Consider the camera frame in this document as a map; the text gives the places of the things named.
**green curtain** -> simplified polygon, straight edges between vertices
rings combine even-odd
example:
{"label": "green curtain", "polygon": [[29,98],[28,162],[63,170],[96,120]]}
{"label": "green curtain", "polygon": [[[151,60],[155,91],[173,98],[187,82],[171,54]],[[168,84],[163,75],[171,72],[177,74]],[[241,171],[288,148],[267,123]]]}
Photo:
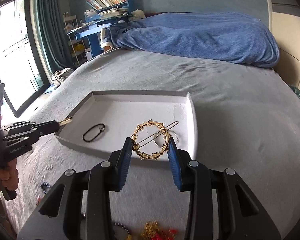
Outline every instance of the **green curtain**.
{"label": "green curtain", "polygon": [[50,71],[74,68],[59,8],[59,0],[36,0],[39,41]]}

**window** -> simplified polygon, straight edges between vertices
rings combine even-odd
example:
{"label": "window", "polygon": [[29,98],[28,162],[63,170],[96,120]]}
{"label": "window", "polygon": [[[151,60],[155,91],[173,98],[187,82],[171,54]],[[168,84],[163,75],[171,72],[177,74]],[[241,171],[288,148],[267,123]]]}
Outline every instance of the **window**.
{"label": "window", "polygon": [[50,85],[34,41],[29,0],[0,4],[0,82],[16,117]]}

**silver screw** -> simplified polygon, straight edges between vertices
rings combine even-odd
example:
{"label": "silver screw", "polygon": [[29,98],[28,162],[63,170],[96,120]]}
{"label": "silver screw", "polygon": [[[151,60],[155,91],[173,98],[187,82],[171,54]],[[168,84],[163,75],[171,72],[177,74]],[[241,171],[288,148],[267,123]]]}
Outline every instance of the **silver screw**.
{"label": "silver screw", "polygon": [[66,176],[72,176],[73,174],[74,174],[74,170],[73,169],[66,170],[66,172],[65,172]]}
{"label": "silver screw", "polygon": [[109,167],[110,165],[111,165],[111,162],[108,162],[108,161],[104,161],[101,163],[101,167],[103,167],[103,168]]}
{"label": "silver screw", "polygon": [[228,168],[228,169],[226,169],[226,173],[227,173],[228,175],[234,175],[234,174],[235,174],[235,171],[234,171],[234,169]]}
{"label": "silver screw", "polygon": [[197,167],[199,165],[199,163],[197,161],[192,160],[192,161],[189,161],[189,165],[191,167]]}

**bed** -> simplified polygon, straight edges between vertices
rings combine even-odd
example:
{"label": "bed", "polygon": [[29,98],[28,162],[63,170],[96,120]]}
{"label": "bed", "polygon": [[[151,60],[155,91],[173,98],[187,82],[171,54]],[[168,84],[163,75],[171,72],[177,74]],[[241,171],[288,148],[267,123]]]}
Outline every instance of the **bed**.
{"label": "bed", "polygon": [[[196,159],[210,169],[234,168],[282,238],[299,220],[300,100],[273,69],[111,49],[75,70],[31,121],[62,120],[94,90],[190,92],[198,123]],[[54,135],[42,137],[18,158],[18,196],[5,203],[16,231],[43,196],[43,181],[53,185],[65,170],[84,171],[101,161],[61,145]],[[150,220],[185,229],[189,194],[177,191],[165,162],[132,164],[125,187],[110,199],[113,220],[132,229]]]}

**white plush toy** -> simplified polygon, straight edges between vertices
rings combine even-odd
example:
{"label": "white plush toy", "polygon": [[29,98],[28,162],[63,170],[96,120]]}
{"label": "white plush toy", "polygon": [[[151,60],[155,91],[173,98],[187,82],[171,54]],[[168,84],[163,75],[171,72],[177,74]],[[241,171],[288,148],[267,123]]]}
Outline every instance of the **white plush toy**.
{"label": "white plush toy", "polygon": [[135,10],[133,12],[131,12],[132,14],[132,17],[130,17],[128,20],[129,21],[137,21],[137,20],[140,20],[140,19],[144,19],[146,16],[145,16],[145,13],[141,10]]}

